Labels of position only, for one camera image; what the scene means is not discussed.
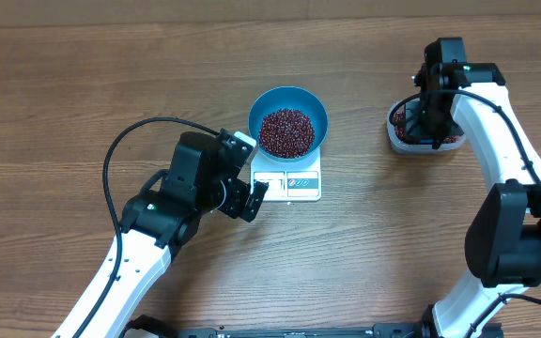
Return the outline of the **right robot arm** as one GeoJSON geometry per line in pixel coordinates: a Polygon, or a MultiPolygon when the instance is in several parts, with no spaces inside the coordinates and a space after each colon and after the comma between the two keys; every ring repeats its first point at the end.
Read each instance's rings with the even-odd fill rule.
{"type": "Polygon", "coordinates": [[[488,321],[510,300],[541,305],[526,293],[541,285],[541,158],[495,64],[469,62],[462,38],[438,38],[424,55],[413,78],[419,93],[388,115],[393,145],[427,153],[468,141],[487,197],[465,236],[465,273],[427,308],[418,334],[500,337],[488,321]]]}

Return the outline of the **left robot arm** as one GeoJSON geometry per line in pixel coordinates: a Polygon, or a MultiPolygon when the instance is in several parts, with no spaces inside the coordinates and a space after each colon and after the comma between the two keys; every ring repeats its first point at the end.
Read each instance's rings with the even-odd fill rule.
{"type": "Polygon", "coordinates": [[[157,172],[123,208],[120,236],[55,331],[57,337],[117,337],[151,286],[213,210],[252,221],[268,186],[239,180],[258,150],[236,131],[181,134],[171,165],[157,172]]]}

